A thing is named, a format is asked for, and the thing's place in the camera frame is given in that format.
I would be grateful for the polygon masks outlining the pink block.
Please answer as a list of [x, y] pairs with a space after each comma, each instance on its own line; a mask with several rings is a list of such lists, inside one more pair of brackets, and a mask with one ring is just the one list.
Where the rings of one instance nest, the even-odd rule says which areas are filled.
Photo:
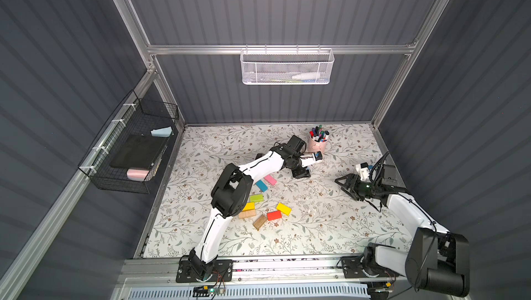
[[265, 176], [264, 180], [272, 186], [275, 186], [277, 184], [277, 181], [271, 175]]

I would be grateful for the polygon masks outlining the teal block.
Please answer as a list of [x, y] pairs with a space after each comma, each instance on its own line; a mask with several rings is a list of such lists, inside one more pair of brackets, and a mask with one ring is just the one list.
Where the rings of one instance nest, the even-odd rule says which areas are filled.
[[268, 186], [262, 180], [258, 180], [255, 185], [259, 188], [261, 192], [268, 191]]

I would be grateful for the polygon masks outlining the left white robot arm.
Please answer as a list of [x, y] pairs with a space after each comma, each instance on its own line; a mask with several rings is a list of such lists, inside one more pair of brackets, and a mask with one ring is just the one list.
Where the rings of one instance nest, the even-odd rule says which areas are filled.
[[293, 135], [286, 143], [276, 143], [263, 156], [242, 165], [228, 164], [211, 191], [210, 217], [199, 243], [188, 254], [188, 262], [200, 280], [214, 270], [221, 239], [230, 221], [240, 214], [256, 182], [266, 176], [289, 169], [293, 178], [307, 178], [308, 167], [320, 163], [323, 153], [306, 152], [304, 140]]

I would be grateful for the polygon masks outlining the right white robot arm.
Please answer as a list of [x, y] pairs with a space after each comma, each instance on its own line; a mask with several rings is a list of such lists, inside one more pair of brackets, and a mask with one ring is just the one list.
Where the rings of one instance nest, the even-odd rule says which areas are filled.
[[393, 165], [367, 163], [354, 174], [337, 178], [340, 189], [358, 202], [387, 208], [412, 236], [408, 251], [392, 245], [369, 243], [362, 255], [343, 257], [346, 278], [398, 276], [407, 278], [414, 290], [466, 297], [470, 292], [470, 244], [466, 237], [436, 222], [400, 185]]

